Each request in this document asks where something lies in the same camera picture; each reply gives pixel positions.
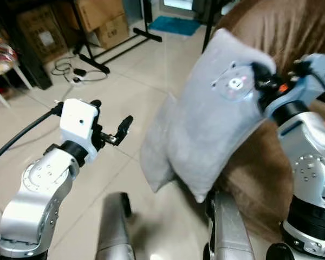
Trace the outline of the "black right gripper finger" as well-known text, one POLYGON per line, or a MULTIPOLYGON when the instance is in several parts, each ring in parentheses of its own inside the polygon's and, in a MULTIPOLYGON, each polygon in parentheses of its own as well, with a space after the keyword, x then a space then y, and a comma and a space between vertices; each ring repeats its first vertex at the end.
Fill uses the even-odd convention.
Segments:
POLYGON ((268 82, 276 77, 275 72, 260 62, 252 62, 251 68, 256 82, 268 82))

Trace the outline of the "grey pillow with bear patch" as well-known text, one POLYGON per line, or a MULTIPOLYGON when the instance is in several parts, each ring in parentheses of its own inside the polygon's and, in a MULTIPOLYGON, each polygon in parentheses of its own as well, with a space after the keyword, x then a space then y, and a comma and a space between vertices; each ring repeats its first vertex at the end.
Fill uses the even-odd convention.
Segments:
POLYGON ((179 179, 198 203, 205 200, 232 154, 265 120, 254 63, 277 71, 269 55, 217 30, 181 92, 167 95, 148 127, 140 165, 153 192, 179 179))

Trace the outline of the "brown sofa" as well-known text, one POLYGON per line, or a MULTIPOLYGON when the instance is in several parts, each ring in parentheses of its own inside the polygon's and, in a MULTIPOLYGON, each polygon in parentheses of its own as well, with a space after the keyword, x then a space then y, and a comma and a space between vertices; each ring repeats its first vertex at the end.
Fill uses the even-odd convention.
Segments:
MULTIPOLYGON (((286 77, 296 59, 325 54, 325 0, 240 0, 216 28, 270 55, 277 72, 286 77)), ((265 121, 246 138, 215 186, 235 198, 252 235, 267 243, 281 241, 293 176, 276 124, 265 121)))

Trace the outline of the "black metal floor stand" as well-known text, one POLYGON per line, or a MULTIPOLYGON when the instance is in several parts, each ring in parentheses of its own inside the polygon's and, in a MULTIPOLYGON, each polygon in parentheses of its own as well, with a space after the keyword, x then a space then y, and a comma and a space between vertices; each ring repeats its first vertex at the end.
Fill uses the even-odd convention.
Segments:
POLYGON ((118 59, 118 57, 128 54, 131 50, 134 50, 138 46, 145 44, 149 41, 162 42, 163 39, 159 35, 155 35, 150 32, 148 25, 153 22, 153 5, 157 0, 123 0, 123 7, 126 3, 136 3, 138 5, 135 10, 139 12, 142 19, 142 28, 132 27, 127 20, 129 27, 129 38, 115 47, 110 49, 101 49, 98 45, 93 44, 90 41, 93 32, 86 32, 84 25, 81 23, 81 18, 76 7, 76 0, 63 0, 65 3, 60 4, 59 8, 63 12, 68 12, 66 15, 67 22, 75 30, 79 31, 79 41, 74 47, 74 53, 85 63, 95 67, 96 69, 109 74, 111 70, 107 67, 107 64, 118 59))

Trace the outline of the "blue floor mat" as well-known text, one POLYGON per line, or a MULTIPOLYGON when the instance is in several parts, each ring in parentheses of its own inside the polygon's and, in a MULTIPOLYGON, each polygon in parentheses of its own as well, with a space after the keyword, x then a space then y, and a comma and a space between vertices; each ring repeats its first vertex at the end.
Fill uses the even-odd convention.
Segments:
POLYGON ((192 36, 199 29, 199 22, 193 19, 159 16, 148 27, 151 30, 175 33, 182 36, 192 36))

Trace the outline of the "small printed cardboard box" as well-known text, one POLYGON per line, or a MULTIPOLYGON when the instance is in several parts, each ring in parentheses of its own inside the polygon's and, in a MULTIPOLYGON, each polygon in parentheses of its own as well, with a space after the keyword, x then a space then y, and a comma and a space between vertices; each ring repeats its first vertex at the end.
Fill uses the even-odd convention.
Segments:
POLYGON ((128 38, 126 15, 120 15, 93 30, 90 41, 101 49, 110 49, 128 38))

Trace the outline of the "black cabinet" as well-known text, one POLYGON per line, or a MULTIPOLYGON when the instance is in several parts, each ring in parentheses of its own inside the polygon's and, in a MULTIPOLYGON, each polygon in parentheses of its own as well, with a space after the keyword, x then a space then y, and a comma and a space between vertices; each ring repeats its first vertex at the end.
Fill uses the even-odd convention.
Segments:
POLYGON ((41 7, 52 0, 0 0, 0 33, 17 50, 21 70, 32 85, 41 90, 49 89, 52 81, 43 62, 34 52, 27 37, 21 30, 17 16, 34 8, 41 7))

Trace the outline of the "large brown cardboard box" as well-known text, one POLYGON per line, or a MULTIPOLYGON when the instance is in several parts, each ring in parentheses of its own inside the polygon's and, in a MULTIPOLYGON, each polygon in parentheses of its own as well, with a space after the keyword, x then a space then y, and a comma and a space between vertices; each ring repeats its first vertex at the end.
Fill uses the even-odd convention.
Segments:
POLYGON ((125 13, 123 0, 76 0, 75 3, 86 32, 125 13))

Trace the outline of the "dark cardboard box with label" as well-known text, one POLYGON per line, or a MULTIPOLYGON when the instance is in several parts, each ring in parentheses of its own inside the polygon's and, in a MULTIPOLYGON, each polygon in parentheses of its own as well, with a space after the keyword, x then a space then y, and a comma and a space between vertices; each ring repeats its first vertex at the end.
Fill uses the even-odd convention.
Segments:
POLYGON ((50 5, 22 12, 17 15, 17 22, 37 54, 51 55, 63 49, 63 38, 50 5))

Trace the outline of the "silver left robot leg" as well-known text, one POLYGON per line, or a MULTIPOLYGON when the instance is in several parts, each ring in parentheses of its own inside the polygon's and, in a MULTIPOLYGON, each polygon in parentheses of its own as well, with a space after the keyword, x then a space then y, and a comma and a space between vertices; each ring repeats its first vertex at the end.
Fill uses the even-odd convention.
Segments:
POLYGON ((135 260, 126 228, 131 216, 126 192, 113 192, 103 199, 95 260, 135 260))

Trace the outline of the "silver robot leg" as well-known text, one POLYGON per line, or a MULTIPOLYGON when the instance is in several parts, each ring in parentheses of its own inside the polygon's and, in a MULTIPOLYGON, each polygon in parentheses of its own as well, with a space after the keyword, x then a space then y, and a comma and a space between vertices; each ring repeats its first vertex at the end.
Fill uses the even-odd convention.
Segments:
POLYGON ((126 228, 131 216, 126 192, 113 192, 103 199, 95 260, 135 260, 126 228))
POLYGON ((211 233, 204 247, 204 260, 255 260, 246 225, 231 194, 210 191, 206 215, 211 233))

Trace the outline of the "white-legged stool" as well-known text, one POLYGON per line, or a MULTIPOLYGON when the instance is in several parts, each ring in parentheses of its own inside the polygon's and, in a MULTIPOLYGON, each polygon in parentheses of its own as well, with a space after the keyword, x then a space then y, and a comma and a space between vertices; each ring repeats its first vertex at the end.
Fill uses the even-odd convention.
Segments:
MULTIPOLYGON (((12 47, 9 46, 7 41, 0 37, 0 76, 4 76, 7 72, 14 71, 17 76, 22 80, 24 85, 32 90, 33 86, 24 75, 24 72, 20 69, 20 63, 18 61, 17 53, 14 51, 12 47)), ((4 98, 4 96, 0 93, 0 102, 6 108, 11 108, 8 101, 4 98)))

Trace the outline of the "silver right robot leg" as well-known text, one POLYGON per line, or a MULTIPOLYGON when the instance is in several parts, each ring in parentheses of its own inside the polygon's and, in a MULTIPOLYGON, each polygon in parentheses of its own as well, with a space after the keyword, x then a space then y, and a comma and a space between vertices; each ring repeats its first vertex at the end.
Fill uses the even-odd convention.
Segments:
POLYGON ((246 225, 231 194, 210 191, 206 215, 211 233, 204 247, 204 260, 255 260, 246 225))

